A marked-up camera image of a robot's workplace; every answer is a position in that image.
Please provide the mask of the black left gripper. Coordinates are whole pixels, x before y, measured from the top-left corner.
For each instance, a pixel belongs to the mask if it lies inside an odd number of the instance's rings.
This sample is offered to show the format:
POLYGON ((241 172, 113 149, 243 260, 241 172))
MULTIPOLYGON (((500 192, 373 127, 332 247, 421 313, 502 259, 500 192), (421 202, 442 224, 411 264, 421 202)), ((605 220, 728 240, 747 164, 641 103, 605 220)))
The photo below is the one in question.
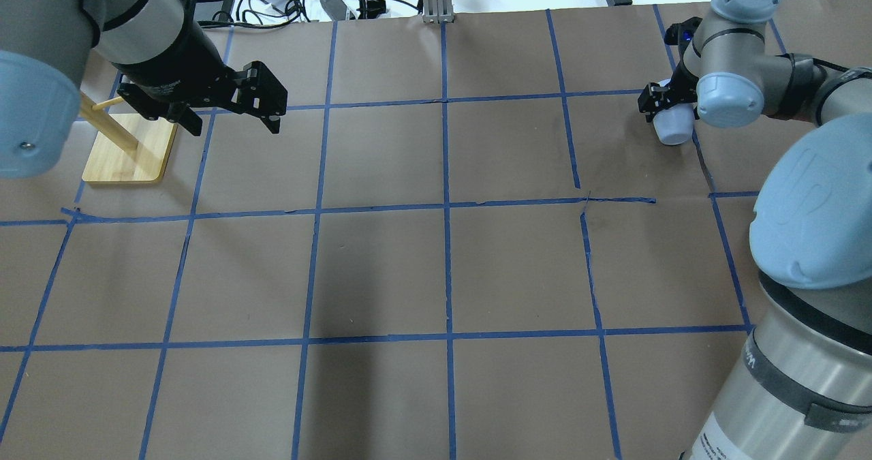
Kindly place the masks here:
POLYGON ((203 120, 197 107, 216 107, 255 117, 271 134, 280 134, 281 116, 287 107, 287 89, 261 61, 252 61, 242 71, 224 67, 214 78, 188 87, 183 82, 162 87, 121 83, 119 96, 149 121, 165 119, 193 136, 202 133, 203 120))

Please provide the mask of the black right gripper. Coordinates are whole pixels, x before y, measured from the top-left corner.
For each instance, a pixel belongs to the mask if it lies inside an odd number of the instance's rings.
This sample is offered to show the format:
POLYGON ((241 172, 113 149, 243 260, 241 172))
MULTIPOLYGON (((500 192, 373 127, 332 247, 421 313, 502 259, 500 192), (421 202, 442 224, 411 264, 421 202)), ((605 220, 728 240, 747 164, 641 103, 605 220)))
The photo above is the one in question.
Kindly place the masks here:
POLYGON ((698 77, 687 69, 684 53, 691 47, 701 22, 701 17, 691 17, 684 22, 672 23, 664 32, 664 43, 678 48, 679 62, 666 85, 649 83, 642 90, 638 98, 638 109, 639 112, 644 113, 646 121, 653 121, 657 113, 674 106, 691 105, 696 102, 698 77))

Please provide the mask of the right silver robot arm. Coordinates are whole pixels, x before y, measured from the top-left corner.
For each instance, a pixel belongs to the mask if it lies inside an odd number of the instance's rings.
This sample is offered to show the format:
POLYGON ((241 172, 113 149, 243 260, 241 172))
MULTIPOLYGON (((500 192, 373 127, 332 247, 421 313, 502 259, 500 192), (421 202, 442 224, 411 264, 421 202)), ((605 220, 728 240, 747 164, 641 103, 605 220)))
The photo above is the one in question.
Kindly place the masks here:
POLYGON ((672 25, 679 63, 638 98, 648 122, 689 104, 711 127, 815 126, 757 196, 749 246, 771 305, 682 459, 835 459, 870 427, 870 69, 767 55, 780 3, 711 0, 672 25))

